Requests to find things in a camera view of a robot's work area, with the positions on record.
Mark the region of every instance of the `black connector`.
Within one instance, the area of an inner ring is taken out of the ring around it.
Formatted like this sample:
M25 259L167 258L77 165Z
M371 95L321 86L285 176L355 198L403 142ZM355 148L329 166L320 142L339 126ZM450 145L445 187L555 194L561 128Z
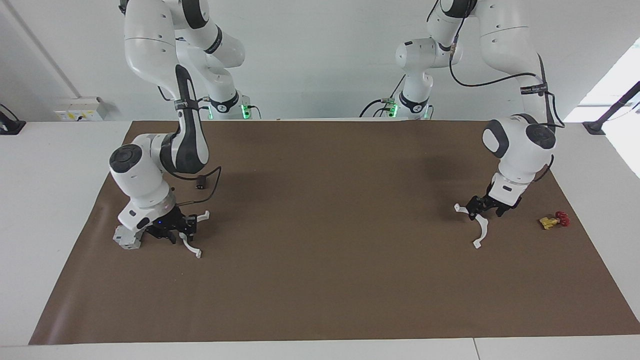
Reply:
M198 176L198 179L196 179L196 189L204 190L206 188L207 188L207 177L204 175Z

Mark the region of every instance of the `green light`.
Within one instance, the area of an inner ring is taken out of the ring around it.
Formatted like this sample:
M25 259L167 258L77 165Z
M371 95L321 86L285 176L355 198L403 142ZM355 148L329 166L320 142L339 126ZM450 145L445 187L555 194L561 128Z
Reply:
M249 110L249 107L247 107L247 105L242 105L242 112L245 119L251 117L251 111Z
M398 112L398 105L394 104L393 107L391 107L391 110L389 110L389 117L396 117L397 112Z

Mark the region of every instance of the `brown mat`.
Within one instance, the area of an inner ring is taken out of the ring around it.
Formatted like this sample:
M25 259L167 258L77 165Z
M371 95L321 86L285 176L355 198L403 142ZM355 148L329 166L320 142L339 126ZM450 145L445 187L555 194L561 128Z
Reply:
M211 211L202 259L149 235L122 250L109 176L30 343L640 334L552 175L473 247L453 206L496 169L483 127L208 122L220 187L183 209ZM125 142L174 129L136 122ZM179 201L208 194L167 178ZM572 226L541 230L558 210Z

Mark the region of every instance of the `yellow object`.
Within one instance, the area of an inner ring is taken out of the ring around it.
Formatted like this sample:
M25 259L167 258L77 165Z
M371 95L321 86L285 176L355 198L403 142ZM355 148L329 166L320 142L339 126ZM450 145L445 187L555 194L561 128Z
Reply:
M560 224L560 220L556 218L541 218L540 223L542 224L542 227L545 228L545 230L551 230L552 227Z

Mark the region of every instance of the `table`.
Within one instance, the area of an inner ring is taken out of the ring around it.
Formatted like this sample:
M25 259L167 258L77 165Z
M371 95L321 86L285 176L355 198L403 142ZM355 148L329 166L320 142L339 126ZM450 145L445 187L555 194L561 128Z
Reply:
M640 336L25 347L130 124L30 123L0 138L0 358L630 359L640 352ZM640 179L606 138L580 124L558 140L552 172L638 317L640 223L632 210Z

